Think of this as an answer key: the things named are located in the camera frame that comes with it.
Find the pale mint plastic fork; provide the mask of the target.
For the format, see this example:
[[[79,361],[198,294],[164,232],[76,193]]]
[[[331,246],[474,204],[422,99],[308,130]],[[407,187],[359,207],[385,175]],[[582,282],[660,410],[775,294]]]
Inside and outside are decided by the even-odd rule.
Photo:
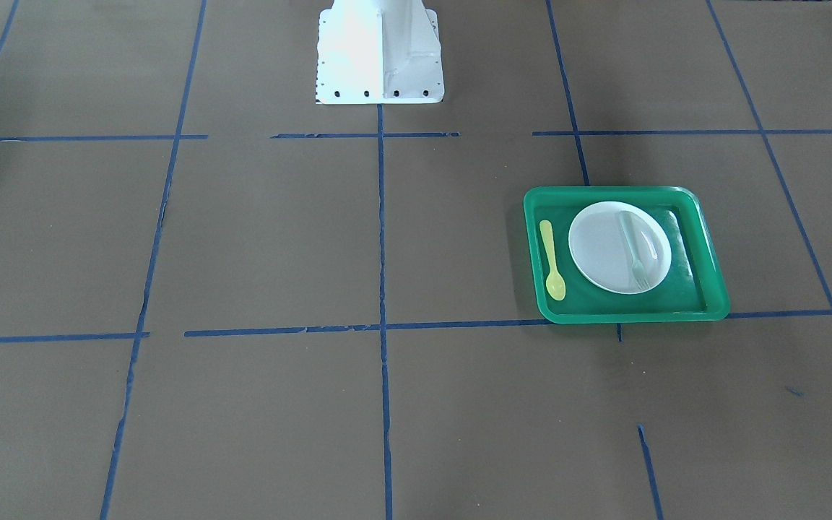
[[[633,277],[633,281],[636,283],[641,292],[647,292],[647,290],[650,290],[650,281],[647,279],[647,273],[643,261],[638,253],[636,233],[633,227],[633,214],[631,214],[630,211],[622,210],[620,214],[618,214],[617,218],[618,221],[620,221],[620,227],[626,247],[628,248],[628,254],[630,254],[630,272]]]

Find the yellow plastic spoon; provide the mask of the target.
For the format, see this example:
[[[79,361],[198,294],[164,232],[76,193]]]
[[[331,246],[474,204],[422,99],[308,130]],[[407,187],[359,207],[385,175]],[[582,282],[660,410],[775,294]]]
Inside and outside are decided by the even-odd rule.
[[[542,247],[545,250],[548,270],[545,277],[546,293],[553,300],[564,300],[567,296],[567,285],[558,269],[557,249],[555,249],[552,222],[550,220],[541,220],[539,222],[539,231],[542,239]]]

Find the white round plate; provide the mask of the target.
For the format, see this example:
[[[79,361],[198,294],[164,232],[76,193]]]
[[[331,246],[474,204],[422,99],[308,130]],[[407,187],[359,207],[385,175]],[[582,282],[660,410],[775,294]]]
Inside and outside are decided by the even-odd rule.
[[[643,294],[631,276],[630,254],[618,214],[633,214],[638,253],[650,281],[650,290],[667,279],[672,267],[672,246],[656,218],[641,208],[621,201],[588,205],[571,221],[568,247],[577,269],[590,283],[614,294]]]

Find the green plastic tray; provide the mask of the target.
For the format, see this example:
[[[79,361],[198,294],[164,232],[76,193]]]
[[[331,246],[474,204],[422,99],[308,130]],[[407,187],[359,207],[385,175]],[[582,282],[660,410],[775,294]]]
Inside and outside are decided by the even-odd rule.
[[[588,205],[606,201],[633,204],[658,220],[672,246],[667,279],[651,292],[623,295],[590,283],[571,259],[571,221]],[[555,324],[614,324],[716,321],[730,310],[729,293],[698,198],[676,186],[542,186],[523,197],[529,260],[536,303]],[[547,270],[539,222],[550,220],[565,299],[545,289]]]

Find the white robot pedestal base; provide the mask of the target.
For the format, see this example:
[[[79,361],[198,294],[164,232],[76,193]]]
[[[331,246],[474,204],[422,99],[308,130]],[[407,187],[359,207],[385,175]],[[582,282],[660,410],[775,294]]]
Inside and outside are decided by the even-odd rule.
[[[334,1],[318,30],[316,103],[443,101],[438,17],[422,1]]]

